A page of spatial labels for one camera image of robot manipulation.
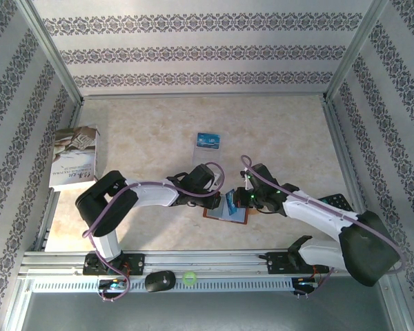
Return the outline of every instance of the metal frame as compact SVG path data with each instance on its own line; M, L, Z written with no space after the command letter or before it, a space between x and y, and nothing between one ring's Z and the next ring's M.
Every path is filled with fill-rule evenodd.
M337 160L344 177L345 185L348 189L348 194L353 202L354 209L358 212L364 212L366 210L365 204L360 194L360 188L357 184L353 165L351 164L348 150L344 143L342 131L335 117L335 111L333 105L330 102L331 99L321 98L322 107L328 129L330 130L331 139L335 147ZM391 320L391 324L394 330L399 331L414 331L414 322L411 314L409 313L408 305L404 298L402 286L397 278L397 275L385 275L379 280L380 290L388 310L388 315Z
M217 97L285 97L320 96L319 92L208 92L208 93L147 93L147 94L94 94L84 97L86 100L109 99L162 99L162 98L217 98Z
M362 48L365 40L368 38L375 22L379 18L387 3L388 0L373 0L370 7L366 11L364 19L362 19L353 40L347 48L344 57L342 57L342 60L340 61L340 64L337 67L330 84L328 85L328 89L325 93L328 98L334 97L334 94L344 80L346 73L350 70L351 64L354 62L357 54Z
M365 14L359 29L351 44L349 45L339 67L337 68L327 91L322 96L320 93L186 93L186 94L99 94L90 95L83 98L72 75L69 73L63 59L55 47L48 31L44 27L43 21L37 13L31 0L16 0L17 6L26 18L28 24L34 31L41 47L59 75L62 84L66 87L69 95L77 102L75 117L71 121L71 126L76 126L81 114L81 103L83 100L99 99L143 99L143 98L189 98L189 97L247 97L247 96L285 96L285 95L319 95L328 129L335 146L337 159L339 161L342 174L348 188L354 208L358 211L365 211L362 196L355 180L355 174L351 165L348 151L343 143L342 133L335 119L334 109L328 101L337 92L346 73L349 71L352 62L360 51L363 43L368 37L369 32L374 26L377 18L382 13L388 0L373 0L370 8ZM45 239L46 231L50 227L57 202L59 192L49 192L49 200L46 212L39 231L34 249L40 250ZM233 250L233 251L147 251L144 275L131 277L135 281L141 281L148 273L158 270L174 270L180 280L185 271L195 271L200 281L212 279L229 280L248 280L260 281L261 279L291 279L293 275L268 275L265 261L259 259L259 254L268 251L286 250ZM82 275L84 257L87 252L27 252L23 257L17 283L10 300L8 312L6 314L3 330L20 330L23 326L26 310L35 284L43 280L47 283L58 279L68 280L69 283L80 283L83 279L96 281L98 277L87 277ZM336 272L334 277L349 277L346 272ZM395 330L414 330L414 324L409 314L408 307L404 300L402 288L397 276L385 276L379 281L386 308L388 310L391 323Z
M70 121L70 127L74 128L78 125L81 117L81 111L83 109L82 102L79 102L74 109L73 117ZM55 210L57 209L58 199L60 197L60 192L55 192L52 188L49 189L48 193L48 204L43 215L43 220L41 221L40 230L35 241L34 246L31 250L40 251L43 250L43 242L47 239L46 233L49 231L52 221L55 216Z
M58 74L62 84L68 91L69 96L74 100L74 102L81 103L83 101L83 97L77 87L77 84L72 78L69 69L67 69L59 51L55 47L55 44L52 41L49 32L46 30L43 20L38 14L37 9L35 9L34 4L31 0L15 0L15 3L29 27L34 32L34 35L39 40L41 49L44 51L49 62L55 69L55 72Z

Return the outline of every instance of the marble floor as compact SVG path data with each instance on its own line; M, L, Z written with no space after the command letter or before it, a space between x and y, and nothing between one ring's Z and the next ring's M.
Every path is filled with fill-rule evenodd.
M80 125L101 133L99 165L126 178L163 179L193 168L197 132L221 135L222 192L242 186L241 154L264 163L280 183L314 197L348 198L319 98L210 97L114 99L84 103ZM82 190L63 191L46 251L91 250L75 207ZM129 212L118 226L124 250L232 250L287 248L304 234L326 235L278 214L252 213L247 225L205 219L201 208L150 206Z

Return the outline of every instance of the book cover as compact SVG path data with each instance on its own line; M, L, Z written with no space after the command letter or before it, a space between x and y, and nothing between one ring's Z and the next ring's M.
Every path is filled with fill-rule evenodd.
M97 180L98 142L96 126L58 130L49 187L61 191L91 186Z

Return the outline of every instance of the card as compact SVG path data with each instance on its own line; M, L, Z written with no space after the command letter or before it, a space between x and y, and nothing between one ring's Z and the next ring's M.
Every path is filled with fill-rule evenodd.
M208 219L219 219L220 221L227 221L238 224L247 224L248 208L237 208L237 211L232 215L229 214L226 196L221 194L221 203L216 209L204 208L203 216Z
M228 207L228 214L233 215L237 212L237 207L233 203L233 195L235 193L235 189L231 190L230 192L226 193L226 200L227 200L227 207Z
M219 149L220 140L221 137L218 134L200 132L196 139L196 146L217 150Z

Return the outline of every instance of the patterned wallpaper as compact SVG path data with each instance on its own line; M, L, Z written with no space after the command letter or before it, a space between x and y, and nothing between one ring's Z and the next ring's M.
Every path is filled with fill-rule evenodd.
M333 101L364 202L408 259L414 320L414 1L388 3Z
M0 326L47 206L55 130L75 104L13 0L0 0Z
M83 95L323 92L371 0L34 0Z

